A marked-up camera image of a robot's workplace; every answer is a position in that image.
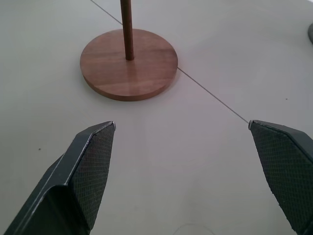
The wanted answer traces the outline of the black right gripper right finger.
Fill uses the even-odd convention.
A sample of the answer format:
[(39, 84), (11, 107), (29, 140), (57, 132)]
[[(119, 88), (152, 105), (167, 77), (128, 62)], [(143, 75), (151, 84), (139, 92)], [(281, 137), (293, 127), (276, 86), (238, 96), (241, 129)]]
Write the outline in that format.
[(313, 139), (275, 123), (251, 120), (268, 186), (297, 235), (313, 235)]

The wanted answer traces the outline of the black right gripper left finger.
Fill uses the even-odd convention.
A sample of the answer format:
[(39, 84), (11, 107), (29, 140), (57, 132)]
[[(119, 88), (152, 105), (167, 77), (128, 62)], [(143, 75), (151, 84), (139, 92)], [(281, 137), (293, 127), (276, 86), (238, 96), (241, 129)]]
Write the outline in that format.
[(79, 132), (44, 173), (3, 235), (90, 235), (106, 187), (113, 121)]

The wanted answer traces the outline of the wooden stand with pole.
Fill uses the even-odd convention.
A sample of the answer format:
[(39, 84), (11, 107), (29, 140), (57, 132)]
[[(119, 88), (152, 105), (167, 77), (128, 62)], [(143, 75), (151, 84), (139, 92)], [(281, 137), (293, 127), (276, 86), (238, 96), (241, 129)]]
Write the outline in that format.
[(91, 40), (80, 57), (86, 83), (119, 101), (141, 101), (165, 91), (174, 81), (178, 56), (172, 45), (132, 26), (131, 0), (120, 0), (122, 29)]

